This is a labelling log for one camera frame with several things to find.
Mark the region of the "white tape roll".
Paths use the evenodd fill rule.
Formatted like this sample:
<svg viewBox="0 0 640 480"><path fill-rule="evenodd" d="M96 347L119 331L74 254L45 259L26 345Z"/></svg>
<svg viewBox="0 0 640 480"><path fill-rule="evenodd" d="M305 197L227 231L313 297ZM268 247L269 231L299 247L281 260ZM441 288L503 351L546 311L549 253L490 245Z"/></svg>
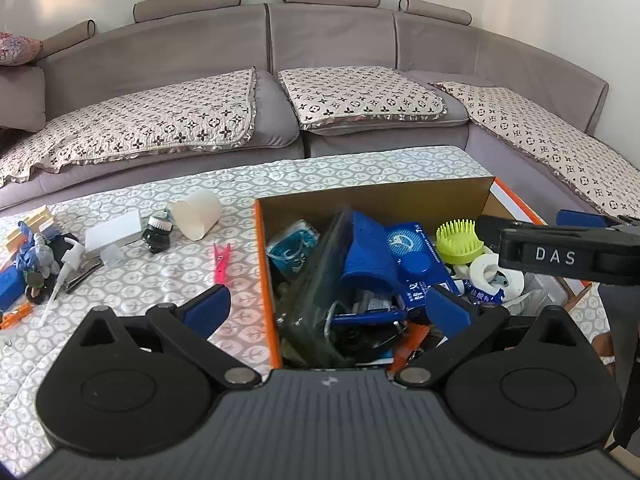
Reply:
<svg viewBox="0 0 640 480"><path fill-rule="evenodd" d="M524 292L524 274L499 266L498 260L496 254L474 259L469 270L471 284L491 297L500 295L506 301L518 298Z"/></svg>

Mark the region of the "dark green small bottle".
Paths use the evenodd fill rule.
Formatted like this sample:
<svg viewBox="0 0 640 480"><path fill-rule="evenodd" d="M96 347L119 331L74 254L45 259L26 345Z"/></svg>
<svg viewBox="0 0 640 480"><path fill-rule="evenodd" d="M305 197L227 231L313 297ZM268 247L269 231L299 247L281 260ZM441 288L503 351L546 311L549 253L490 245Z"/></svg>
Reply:
<svg viewBox="0 0 640 480"><path fill-rule="evenodd" d="M148 246L151 254L159 254L170 247L170 233L172 222L166 212L151 214L142 233L142 240Z"/></svg>

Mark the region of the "white pump dispenser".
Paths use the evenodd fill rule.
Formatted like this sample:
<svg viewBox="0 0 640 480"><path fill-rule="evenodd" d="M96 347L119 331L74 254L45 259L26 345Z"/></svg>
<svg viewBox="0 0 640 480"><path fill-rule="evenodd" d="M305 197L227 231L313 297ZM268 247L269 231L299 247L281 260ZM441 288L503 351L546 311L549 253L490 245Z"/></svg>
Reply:
<svg viewBox="0 0 640 480"><path fill-rule="evenodd" d="M82 258L84 258L86 248L78 240L74 240L68 236L64 237L64 242L70 244L70 248L62 255L62 268L58 274L58 278L55 281L49 300L42 311L40 316L40 326L46 324L47 318L53 310L55 300L58 298L63 286L67 282L70 274L77 271L80 268Z"/></svg>

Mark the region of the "orange clothespin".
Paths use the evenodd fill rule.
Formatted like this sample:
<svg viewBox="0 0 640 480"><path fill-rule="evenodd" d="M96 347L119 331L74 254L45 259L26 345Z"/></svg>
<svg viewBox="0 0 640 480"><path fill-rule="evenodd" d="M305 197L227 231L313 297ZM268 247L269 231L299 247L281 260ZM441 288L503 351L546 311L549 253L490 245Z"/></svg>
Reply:
<svg viewBox="0 0 640 480"><path fill-rule="evenodd" d="M32 310L34 310L32 304L30 304L29 302L25 302L12 311L2 312L0 330L8 330L9 328L15 326L16 324L21 322L21 320L24 320L26 316L29 316L32 313Z"/></svg>

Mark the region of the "blue carabiner keychain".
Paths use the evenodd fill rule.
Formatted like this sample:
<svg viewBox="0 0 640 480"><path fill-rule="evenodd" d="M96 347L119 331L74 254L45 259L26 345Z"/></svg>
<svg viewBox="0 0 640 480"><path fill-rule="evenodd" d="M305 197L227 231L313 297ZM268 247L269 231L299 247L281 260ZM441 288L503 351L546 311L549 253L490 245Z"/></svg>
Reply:
<svg viewBox="0 0 640 480"><path fill-rule="evenodd" d="M362 339L382 337L392 334L398 327L403 328L407 315L403 310L376 309L354 312L344 304L336 302L329 308L319 324L320 333L326 339Z"/></svg>

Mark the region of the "yellow-green scalp brush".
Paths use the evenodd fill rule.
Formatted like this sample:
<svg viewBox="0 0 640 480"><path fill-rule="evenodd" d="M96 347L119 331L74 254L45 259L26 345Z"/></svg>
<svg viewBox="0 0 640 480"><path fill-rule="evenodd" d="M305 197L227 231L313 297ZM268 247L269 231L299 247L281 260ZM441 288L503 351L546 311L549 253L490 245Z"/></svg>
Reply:
<svg viewBox="0 0 640 480"><path fill-rule="evenodd" d="M484 243L475 232L475 221L450 220L441 224L435 232L436 250L442 261L452 266L472 263L484 254Z"/></svg>

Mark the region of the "right patterned seat cover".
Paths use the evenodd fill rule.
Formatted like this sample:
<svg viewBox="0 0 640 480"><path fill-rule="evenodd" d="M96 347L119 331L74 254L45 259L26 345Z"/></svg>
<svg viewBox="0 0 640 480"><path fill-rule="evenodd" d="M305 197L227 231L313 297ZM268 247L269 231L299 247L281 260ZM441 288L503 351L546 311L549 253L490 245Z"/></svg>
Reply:
<svg viewBox="0 0 640 480"><path fill-rule="evenodd" d="M639 169L525 96L504 87L439 81L471 122L539 162L572 192L609 216L639 215Z"/></svg>

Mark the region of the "blue packet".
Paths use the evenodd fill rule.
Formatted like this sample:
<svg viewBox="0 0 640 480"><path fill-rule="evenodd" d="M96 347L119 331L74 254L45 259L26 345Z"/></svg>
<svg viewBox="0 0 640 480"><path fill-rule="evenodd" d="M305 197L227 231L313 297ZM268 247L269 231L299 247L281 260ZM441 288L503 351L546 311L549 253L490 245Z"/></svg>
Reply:
<svg viewBox="0 0 640 480"><path fill-rule="evenodd" d="M425 306L427 289L442 286L460 296L445 263L420 223L399 223L386 229L387 247L396 261L400 298L407 310Z"/></svg>

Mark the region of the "pink clothespin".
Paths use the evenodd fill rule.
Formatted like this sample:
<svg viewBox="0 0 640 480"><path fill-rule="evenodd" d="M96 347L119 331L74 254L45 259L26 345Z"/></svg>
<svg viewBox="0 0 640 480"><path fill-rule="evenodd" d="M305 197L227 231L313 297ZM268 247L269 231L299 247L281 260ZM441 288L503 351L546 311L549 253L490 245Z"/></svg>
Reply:
<svg viewBox="0 0 640 480"><path fill-rule="evenodd" d="M231 245L214 245L214 281L216 285L227 284L228 266L231 257Z"/></svg>

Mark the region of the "clear small plastic cap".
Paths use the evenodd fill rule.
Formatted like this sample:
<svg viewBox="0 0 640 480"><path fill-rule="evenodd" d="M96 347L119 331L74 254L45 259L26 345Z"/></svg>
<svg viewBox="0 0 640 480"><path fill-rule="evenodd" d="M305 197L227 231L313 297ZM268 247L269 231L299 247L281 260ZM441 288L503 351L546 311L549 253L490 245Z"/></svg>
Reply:
<svg viewBox="0 0 640 480"><path fill-rule="evenodd" d="M122 248L116 244L111 244L101 250L100 258L104 266L117 268L125 260L125 255Z"/></svg>

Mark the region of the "white paper cup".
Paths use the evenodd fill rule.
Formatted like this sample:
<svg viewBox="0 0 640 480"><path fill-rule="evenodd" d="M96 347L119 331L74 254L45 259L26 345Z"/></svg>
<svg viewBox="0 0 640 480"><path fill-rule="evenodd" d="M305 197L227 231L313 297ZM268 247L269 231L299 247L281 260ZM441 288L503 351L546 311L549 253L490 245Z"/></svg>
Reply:
<svg viewBox="0 0 640 480"><path fill-rule="evenodd" d="M201 240L222 216L222 203L209 190L198 190L168 203L176 227L192 242Z"/></svg>

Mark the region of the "silver nail clipper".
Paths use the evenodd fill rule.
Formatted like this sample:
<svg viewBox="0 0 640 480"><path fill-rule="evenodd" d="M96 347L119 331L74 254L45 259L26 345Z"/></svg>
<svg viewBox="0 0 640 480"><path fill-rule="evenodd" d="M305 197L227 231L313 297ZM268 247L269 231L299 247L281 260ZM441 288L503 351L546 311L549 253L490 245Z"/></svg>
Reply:
<svg viewBox="0 0 640 480"><path fill-rule="evenodd" d="M66 294L71 294L74 290L78 289L85 280L88 280L88 278L90 278L94 272L100 270L102 266L103 261L100 257L94 257L81 263L79 269L70 274L70 277L64 285Z"/></svg>

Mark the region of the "white flat box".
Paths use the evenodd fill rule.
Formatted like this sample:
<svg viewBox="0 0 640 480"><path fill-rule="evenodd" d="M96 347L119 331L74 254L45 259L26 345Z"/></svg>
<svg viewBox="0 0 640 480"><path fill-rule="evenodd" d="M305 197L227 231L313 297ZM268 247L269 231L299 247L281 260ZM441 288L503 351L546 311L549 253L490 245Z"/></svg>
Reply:
<svg viewBox="0 0 640 480"><path fill-rule="evenodd" d="M141 234L140 212L128 211L88 229L85 234L86 252L96 255L111 245L122 247L138 240Z"/></svg>

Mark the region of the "teal packaged item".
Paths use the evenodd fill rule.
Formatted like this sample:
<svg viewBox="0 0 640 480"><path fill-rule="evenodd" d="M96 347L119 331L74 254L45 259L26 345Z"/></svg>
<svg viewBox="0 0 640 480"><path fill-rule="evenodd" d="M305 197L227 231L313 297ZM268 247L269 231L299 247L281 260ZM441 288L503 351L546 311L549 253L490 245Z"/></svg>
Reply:
<svg viewBox="0 0 640 480"><path fill-rule="evenodd" d="M267 256L283 277L292 282L317 247L319 238L319 232L310 223L296 220L270 238Z"/></svg>

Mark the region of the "orange cardboard box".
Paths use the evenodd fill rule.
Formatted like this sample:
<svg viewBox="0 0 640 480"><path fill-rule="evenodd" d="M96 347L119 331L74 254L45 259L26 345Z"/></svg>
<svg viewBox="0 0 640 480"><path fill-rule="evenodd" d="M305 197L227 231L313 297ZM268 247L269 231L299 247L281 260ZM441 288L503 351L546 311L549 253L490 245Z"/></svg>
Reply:
<svg viewBox="0 0 640 480"><path fill-rule="evenodd" d="M282 366L280 339L274 317L274 298L266 245L270 237L293 221L303 219L325 229L343 206L352 207L383 224L417 221L434 232L454 219L482 214L543 226L546 222L501 180L494 177L398 182L354 188L258 198L254 203L260 292L269 364Z"/></svg>

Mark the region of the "pink black hair scrunchie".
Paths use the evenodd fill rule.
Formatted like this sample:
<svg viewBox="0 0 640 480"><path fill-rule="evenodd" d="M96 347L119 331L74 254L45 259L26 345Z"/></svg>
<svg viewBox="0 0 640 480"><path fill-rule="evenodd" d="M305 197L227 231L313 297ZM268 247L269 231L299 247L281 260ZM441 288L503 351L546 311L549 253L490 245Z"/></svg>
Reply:
<svg viewBox="0 0 640 480"><path fill-rule="evenodd" d="M38 271L24 272L25 280L25 297L30 304L43 304L46 302L51 293L50 278L45 278Z"/></svg>

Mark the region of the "blue nitrile glove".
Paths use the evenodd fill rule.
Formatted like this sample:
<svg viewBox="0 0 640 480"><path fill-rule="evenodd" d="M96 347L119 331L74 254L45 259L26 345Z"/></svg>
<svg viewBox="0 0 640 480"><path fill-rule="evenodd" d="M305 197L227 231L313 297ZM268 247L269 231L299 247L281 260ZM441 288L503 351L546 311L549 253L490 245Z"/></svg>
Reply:
<svg viewBox="0 0 640 480"><path fill-rule="evenodd" d="M18 225L26 234L26 226L21 222ZM39 232L28 234L27 240L18 248L15 264L20 271L38 271L45 278L58 272L58 263L55 261L53 250Z"/></svg>

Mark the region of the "cream wooden holder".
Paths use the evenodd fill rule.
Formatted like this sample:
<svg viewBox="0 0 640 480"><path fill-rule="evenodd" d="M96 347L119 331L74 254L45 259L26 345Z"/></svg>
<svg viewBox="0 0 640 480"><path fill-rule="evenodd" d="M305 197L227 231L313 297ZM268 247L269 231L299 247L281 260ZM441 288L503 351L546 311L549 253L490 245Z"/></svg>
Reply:
<svg viewBox="0 0 640 480"><path fill-rule="evenodd" d="M14 252L14 250L17 250L17 248L27 240L29 233L38 232L43 223L53 219L53 214L48 206L41 206L40 208L35 209L21 220L21 223L26 226L26 234L23 233L23 228L18 226L12 232L9 232L9 234L3 239L2 247L7 252Z"/></svg>

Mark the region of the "blue plastic box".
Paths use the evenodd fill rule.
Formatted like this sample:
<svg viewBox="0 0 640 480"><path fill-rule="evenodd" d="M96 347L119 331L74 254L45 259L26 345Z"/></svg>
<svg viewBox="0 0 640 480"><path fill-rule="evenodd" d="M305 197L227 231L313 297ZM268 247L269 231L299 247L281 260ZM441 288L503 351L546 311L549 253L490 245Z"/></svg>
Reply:
<svg viewBox="0 0 640 480"><path fill-rule="evenodd" d="M6 312L25 290L24 274L16 266L8 266L0 274L0 311Z"/></svg>

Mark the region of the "middle patterned seat cover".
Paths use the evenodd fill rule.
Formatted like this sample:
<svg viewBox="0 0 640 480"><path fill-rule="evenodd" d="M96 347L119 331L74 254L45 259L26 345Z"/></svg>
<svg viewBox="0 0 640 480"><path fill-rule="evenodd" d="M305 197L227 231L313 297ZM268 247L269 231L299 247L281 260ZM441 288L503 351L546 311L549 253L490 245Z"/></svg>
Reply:
<svg viewBox="0 0 640 480"><path fill-rule="evenodd" d="M388 67L291 68L278 79L305 131L434 122L448 113L442 96Z"/></svg>

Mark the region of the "patterned sofa seat cover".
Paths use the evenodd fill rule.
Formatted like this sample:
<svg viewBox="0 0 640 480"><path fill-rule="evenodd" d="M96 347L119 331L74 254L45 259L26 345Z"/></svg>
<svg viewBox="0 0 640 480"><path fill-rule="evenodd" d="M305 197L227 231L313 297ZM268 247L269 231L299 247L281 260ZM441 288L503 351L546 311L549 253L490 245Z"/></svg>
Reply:
<svg viewBox="0 0 640 480"><path fill-rule="evenodd" d="M37 171L151 155L242 148L257 115L255 67L143 90L73 110L1 156L1 183Z"/></svg>

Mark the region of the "grey sectional sofa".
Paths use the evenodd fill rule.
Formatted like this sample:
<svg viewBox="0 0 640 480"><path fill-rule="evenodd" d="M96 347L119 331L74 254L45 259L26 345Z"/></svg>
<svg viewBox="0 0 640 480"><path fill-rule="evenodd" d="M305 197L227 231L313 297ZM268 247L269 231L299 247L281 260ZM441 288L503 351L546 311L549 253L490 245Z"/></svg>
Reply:
<svg viewBox="0 0 640 480"><path fill-rule="evenodd" d="M278 73L342 66L398 70L442 96L448 113L434 122L303 130ZM436 84L508 88L596 139L608 84L556 55L419 0L405 0L396 12L382 9L380 0L149 0L136 6L132 24L103 34L85 21L49 39L34 62L2 70L1 156L73 110L250 67L257 70L257 115L242 148L68 166L58 174L37 171L27 182L1 183L2 209L279 159L451 145L467 151L542 218L570 207L597 211L545 166L474 125L465 107Z"/></svg>

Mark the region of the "pink floral pillow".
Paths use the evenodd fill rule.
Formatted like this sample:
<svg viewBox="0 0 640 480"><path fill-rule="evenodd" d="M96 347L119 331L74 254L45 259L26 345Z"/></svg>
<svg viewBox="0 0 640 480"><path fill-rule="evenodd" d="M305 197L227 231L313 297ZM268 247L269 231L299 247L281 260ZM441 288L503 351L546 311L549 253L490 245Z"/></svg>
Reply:
<svg viewBox="0 0 640 480"><path fill-rule="evenodd" d="M0 32L1 66L21 66L32 62L41 49L41 40Z"/></svg>

